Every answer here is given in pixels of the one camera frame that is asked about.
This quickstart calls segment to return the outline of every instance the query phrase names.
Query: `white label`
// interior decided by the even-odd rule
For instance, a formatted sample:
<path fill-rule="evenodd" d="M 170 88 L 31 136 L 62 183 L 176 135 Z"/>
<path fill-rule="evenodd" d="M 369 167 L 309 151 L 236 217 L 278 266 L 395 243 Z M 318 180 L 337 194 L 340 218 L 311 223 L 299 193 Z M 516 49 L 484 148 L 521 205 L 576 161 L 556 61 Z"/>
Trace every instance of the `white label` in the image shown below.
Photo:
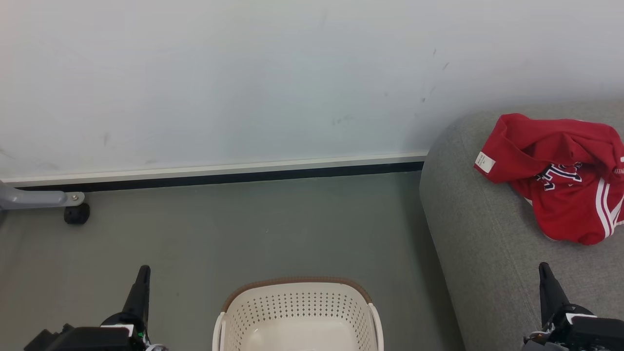
<path fill-rule="evenodd" d="M 565 314 L 565 318 L 570 324 L 574 324 L 574 321 L 572 320 L 574 317 L 598 318 L 593 314 Z"/>
<path fill-rule="evenodd" d="M 126 328 L 128 330 L 128 337 L 132 337 L 132 331 L 134 330 L 134 324 L 115 324 L 115 325 L 100 325 L 100 328 Z"/>
<path fill-rule="evenodd" d="M 491 159 L 488 155 L 483 152 L 479 153 L 477 156 L 477 160 L 474 163 L 479 166 L 485 173 L 489 173 L 492 170 L 492 167 L 496 163 L 495 160 Z"/>

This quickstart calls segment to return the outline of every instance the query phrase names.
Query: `gray couch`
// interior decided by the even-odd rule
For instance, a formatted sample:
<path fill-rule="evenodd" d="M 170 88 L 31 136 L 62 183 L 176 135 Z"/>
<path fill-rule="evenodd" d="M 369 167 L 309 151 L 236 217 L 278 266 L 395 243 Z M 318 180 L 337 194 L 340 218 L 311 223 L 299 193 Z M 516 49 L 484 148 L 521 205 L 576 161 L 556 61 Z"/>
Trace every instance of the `gray couch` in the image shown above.
<path fill-rule="evenodd" d="M 421 199 L 468 351 L 519 351 L 540 329 L 540 262 L 548 262 L 572 303 L 624 319 L 624 225 L 595 246 L 551 242 L 531 206 L 508 184 L 472 168 L 498 117 L 581 119 L 624 136 L 624 100 L 506 109 L 459 119 L 429 151 Z"/>

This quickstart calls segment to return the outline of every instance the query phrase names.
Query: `white baseboard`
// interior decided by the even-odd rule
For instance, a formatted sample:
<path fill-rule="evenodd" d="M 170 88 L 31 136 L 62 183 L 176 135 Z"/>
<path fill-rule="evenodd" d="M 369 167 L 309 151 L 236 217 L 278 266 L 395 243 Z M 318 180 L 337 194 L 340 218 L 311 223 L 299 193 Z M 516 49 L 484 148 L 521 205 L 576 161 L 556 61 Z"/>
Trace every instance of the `white baseboard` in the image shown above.
<path fill-rule="evenodd" d="M 2 181 L 13 187 L 118 182 L 122 180 L 214 176 L 218 174 L 241 174 L 256 172 L 291 171 L 297 169 L 317 169 L 328 167 L 420 162 L 424 161 L 426 155 L 427 152 L 423 151 L 409 152 L 405 154 L 332 157 L 327 159 L 260 162 L 251 164 L 230 164 L 224 166 L 143 169 L 140 171 L 101 172 L 67 175 L 43 175 L 40 177 L 5 178 Z"/>

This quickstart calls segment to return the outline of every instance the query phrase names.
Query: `black wheel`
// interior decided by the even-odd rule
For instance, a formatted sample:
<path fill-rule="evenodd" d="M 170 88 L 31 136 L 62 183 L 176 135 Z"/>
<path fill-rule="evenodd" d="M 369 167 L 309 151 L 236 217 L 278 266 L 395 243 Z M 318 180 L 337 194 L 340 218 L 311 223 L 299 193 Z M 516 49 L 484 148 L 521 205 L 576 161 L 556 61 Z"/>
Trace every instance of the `black wheel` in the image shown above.
<path fill-rule="evenodd" d="M 90 214 L 89 204 L 83 202 L 78 206 L 65 207 L 63 218 L 67 224 L 85 224 Z"/>

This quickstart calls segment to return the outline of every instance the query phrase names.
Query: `laundry basket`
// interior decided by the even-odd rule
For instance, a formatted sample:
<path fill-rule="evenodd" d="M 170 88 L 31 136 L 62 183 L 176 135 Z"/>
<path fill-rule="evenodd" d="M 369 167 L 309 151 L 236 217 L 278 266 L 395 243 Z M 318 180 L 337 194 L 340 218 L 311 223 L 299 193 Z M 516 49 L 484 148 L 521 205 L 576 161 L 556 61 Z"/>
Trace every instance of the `laundry basket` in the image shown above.
<path fill-rule="evenodd" d="M 348 279 L 266 280 L 236 290 L 212 335 L 212 351 L 383 351 L 377 309 Z"/>

